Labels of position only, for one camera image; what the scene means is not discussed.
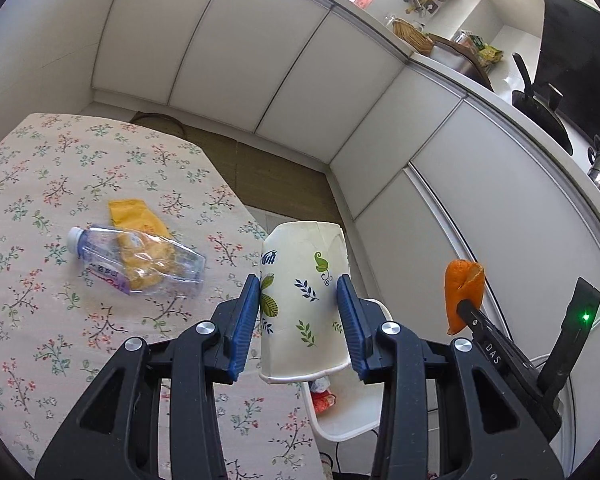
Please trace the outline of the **clear plastic water bottle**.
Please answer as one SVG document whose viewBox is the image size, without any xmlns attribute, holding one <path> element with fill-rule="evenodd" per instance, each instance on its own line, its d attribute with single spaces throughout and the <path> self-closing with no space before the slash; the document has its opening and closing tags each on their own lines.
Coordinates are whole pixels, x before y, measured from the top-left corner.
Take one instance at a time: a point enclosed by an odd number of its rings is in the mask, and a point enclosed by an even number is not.
<svg viewBox="0 0 600 480">
<path fill-rule="evenodd" d="M 84 272 L 125 295 L 195 295 L 204 282 L 206 258 L 175 240 L 113 226 L 74 226 L 67 249 Z"/>
</svg>

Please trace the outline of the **white floral paper cup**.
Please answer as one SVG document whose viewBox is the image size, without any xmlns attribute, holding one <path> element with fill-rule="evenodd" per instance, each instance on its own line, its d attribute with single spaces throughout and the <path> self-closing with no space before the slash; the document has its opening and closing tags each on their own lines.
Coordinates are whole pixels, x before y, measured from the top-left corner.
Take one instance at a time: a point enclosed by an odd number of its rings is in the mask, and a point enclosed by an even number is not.
<svg viewBox="0 0 600 480">
<path fill-rule="evenodd" d="M 350 364 L 337 282 L 350 271 L 337 223 L 282 223 L 262 242 L 260 376 L 269 384 L 310 382 Z"/>
</svg>

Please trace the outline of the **yellow snack wrapper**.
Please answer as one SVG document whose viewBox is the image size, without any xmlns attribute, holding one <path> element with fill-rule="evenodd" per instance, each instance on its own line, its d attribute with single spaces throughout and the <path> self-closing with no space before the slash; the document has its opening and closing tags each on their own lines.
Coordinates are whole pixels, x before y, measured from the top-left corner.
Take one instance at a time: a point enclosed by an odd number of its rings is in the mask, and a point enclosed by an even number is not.
<svg viewBox="0 0 600 480">
<path fill-rule="evenodd" d="M 143 200 L 110 200 L 108 208 L 112 225 L 118 229 L 171 237 L 166 225 Z"/>
</svg>

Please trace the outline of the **white plastic trash bin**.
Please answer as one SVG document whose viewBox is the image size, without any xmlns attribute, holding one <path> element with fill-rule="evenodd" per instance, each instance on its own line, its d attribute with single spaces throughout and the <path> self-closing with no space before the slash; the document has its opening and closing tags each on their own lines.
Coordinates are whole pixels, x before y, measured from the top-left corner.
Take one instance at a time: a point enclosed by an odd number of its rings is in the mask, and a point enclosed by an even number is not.
<svg viewBox="0 0 600 480">
<path fill-rule="evenodd" d="M 382 385 L 366 386 L 352 368 L 346 337 L 334 296 L 301 324 L 309 338 L 303 351 L 308 369 L 298 379 L 314 434 L 332 442 L 353 439 L 376 428 L 380 422 Z M 327 380 L 325 393 L 335 402 L 324 410 L 314 406 L 311 382 Z"/>
</svg>

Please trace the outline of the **white kitchen cabinets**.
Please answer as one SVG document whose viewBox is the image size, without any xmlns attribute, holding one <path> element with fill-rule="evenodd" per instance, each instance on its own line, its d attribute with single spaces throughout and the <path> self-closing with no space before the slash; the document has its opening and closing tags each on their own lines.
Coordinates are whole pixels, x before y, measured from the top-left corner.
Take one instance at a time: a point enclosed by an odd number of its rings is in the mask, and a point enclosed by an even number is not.
<svg viewBox="0 0 600 480">
<path fill-rule="evenodd" d="M 92 86 L 324 169 L 367 290 L 422 338 L 448 336 L 453 258 L 484 265 L 486 313 L 535 360 L 578 278 L 600 291 L 600 191 L 578 164 L 350 3 L 106 0 Z M 571 468 L 600 440 L 600 317 L 564 402 Z"/>
</svg>

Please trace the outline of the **floral tablecloth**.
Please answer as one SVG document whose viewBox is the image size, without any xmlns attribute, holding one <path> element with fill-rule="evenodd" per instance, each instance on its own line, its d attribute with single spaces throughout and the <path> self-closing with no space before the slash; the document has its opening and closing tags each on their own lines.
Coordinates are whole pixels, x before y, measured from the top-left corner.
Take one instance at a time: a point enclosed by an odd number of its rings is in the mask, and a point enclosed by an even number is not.
<svg viewBox="0 0 600 480">
<path fill-rule="evenodd" d="M 142 200 L 206 259 L 192 298 L 127 295 L 69 252 Z M 0 438 L 25 471 L 128 338 L 174 338 L 236 298 L 265 237 L 206 148 L 127 122 L 33 113 L 0 142 Z"/>
</svg>

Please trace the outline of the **black frying pan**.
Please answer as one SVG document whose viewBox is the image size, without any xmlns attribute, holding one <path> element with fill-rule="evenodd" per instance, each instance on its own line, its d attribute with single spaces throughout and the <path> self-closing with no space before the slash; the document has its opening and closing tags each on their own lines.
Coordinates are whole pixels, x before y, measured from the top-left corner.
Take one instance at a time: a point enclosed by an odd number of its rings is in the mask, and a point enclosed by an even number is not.
<svg viewBox="0 0 600 480">
<path fill-rule="evenodd" d="M 535 94 L 527 65 L 522 56 L 518 52 L 514 52 L 512 58 L 524 82 L 522 90 L 512 91 L 513 107 L 531 119 L 535 125 L 544 130 L 564 151 L 572 156 L 573 147 L 567 130 L 556 114 L 562 94 L 550 86 L 550 103 L 554 104 L 554 107 L 544 104 Z"/>
</svg>

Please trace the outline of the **black range hood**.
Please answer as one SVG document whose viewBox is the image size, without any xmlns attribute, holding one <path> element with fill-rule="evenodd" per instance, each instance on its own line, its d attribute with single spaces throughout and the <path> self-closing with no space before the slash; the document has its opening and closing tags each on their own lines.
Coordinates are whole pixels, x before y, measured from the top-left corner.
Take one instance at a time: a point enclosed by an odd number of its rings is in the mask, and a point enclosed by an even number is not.
<svg viewBox="0 0 600 480">
<path fill-rule="evenodd" d="M 558 112 L 600 137 L 600 11 L 579 0 L 544 0 L 534 88 L 543 99 L 557 89 Z"/>
</svg>

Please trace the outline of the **green yellow snack bags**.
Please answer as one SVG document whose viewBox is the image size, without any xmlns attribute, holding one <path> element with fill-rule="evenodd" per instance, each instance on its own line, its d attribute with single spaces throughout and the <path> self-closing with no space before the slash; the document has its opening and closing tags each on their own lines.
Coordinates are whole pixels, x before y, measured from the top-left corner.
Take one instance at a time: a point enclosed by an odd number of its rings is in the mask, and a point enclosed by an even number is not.
<svg viewBox="0 0 600 480">
<path fill-rule="evenodd" d="M 491 46 L 485 42 L 479 35 L 468 30 L 458 30 L 453 40 L 458 44 L 468 48 L 478 58 L 480 65 L 483 68 L 490 68 L 501 62 L 503 58 L 503 51 Z"/>
</svg>

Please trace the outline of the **wooden cutting board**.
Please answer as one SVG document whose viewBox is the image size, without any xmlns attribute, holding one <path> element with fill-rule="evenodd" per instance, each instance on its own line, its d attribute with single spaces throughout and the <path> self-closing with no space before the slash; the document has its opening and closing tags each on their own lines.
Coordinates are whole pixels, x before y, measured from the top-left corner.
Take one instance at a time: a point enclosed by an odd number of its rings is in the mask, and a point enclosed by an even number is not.
<svg viewBox="0 0 600 480">
<path fill-rule="evenodd" d="M 427 37 L 432 42 L 430 58 L 481 84 L 484 88 L 493 90 L 486 70 L 478 61 L 477 55 L 473 54 L 468 47 L 435 34 L 428 34 Z"/>
</svg>

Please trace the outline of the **wicker basket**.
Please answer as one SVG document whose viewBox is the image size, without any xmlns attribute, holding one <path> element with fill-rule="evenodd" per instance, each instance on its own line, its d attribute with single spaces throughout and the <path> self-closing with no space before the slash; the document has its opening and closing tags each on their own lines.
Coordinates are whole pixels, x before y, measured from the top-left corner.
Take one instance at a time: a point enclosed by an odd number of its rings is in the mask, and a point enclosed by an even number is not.
<svg viewBox="0 0 600 480">
<path fill-rule="evenodd" d="M 411 23 L 394 18 L 391 22 L 393 33 L 422 55 L 430 55 L 434 42 Z"/>
</svg>

